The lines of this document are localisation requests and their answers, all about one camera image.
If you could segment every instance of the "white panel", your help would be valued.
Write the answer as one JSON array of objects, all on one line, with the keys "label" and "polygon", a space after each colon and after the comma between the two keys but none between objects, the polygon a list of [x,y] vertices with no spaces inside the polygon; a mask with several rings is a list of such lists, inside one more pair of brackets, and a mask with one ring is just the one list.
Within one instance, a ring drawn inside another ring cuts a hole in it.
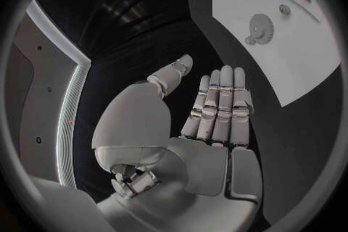
[{"label": "white panel", "polygon": [[[279,6],[287,5],[286,16]],[[272,85],[282,106],[322,83],[339,65],[336,41],[316,0],[213,0],[213,17],[246,48]],[[248,45],[249,22],[264,13],[274,24],[266,45]]]}]

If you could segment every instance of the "robotic hand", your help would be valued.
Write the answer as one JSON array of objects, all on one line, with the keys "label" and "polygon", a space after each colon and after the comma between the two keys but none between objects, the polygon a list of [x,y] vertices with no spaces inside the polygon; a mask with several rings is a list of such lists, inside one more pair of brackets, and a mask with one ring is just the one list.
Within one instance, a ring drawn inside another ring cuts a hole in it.
[{"label": "robotic hand", "polygon": [[169,138],[171,116],[162,98],[179,86],[192,65],[184,55],[109,104],[93,135],[97,161],[115,174],[115,191],[126,199],[182,172],[187,193],[213,197],[224,191],[227,198],[259,202],[260,168],[247,149],[253,105],[242,68],[224,66],[203,76],[181,135]]}]

